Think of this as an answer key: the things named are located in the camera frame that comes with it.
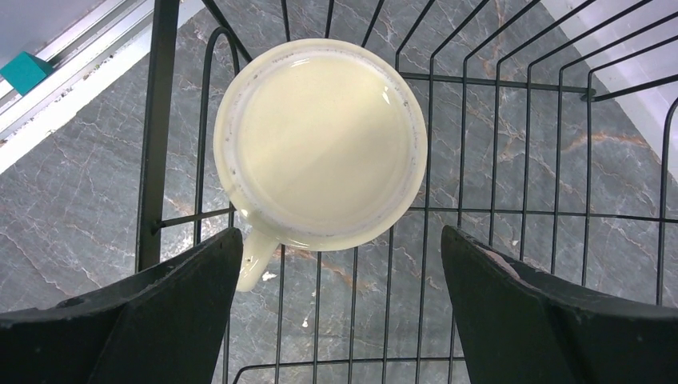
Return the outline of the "cream mug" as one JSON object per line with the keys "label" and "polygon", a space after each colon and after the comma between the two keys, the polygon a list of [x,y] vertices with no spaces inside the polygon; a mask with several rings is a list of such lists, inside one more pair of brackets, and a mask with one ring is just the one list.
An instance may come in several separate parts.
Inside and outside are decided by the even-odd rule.
{"label": "cream mug", "polygon": [[383,234],[414,202],[428,138],[421,106],[384,59],[307,38],[267,50],[229,84],[213,155],[249,224],[237,290],[252,290],[281,245],[347,250]]}

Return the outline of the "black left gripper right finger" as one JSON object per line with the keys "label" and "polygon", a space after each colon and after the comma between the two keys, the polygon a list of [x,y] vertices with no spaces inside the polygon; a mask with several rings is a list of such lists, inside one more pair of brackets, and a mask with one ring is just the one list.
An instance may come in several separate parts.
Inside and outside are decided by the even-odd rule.
{"label": "black left gripper right finger", "polygon": [[676,309],[575,285],[453,226],[441,258],[471,382],[676,382]]}

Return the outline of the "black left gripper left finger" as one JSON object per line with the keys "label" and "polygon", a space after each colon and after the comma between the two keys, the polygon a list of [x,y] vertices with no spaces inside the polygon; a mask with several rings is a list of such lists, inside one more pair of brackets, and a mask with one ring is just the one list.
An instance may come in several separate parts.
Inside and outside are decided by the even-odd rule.
{"label": "black left gripper left finger", "polygon": [[229,228],[99,290],[2,314],[2,382],[211,382],[242,253]]}

